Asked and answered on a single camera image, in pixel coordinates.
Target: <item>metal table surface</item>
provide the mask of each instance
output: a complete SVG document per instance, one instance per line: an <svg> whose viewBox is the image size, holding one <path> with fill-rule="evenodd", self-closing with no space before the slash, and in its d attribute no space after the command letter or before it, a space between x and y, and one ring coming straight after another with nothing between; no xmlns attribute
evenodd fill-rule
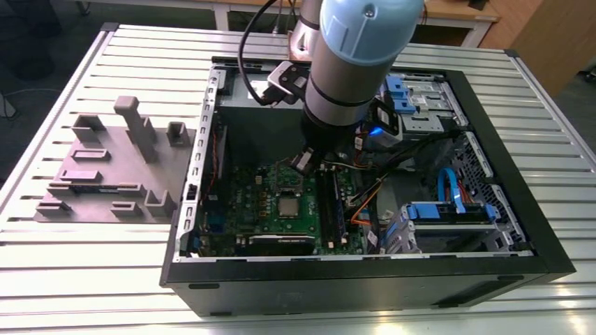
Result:
<svg viewBox="0 0 596 335"><path fill-rule="evenodd" d="M168 225L32 220L75 139L69 126L77 114L97 114L105 125L124 126L113 100L133 95L155 127L177 120L195 128L211 58L235 57L239 40L240 33L229 31L125 25L99 33L0 191L0 329L192 335L593 334L595 155L525 66L499 50L411 45L396 65L464 71L577 268L548 285L441 311L199 318L157 285ZM285 36L256 33L245 50L249 58L285 59Z"/></svg>

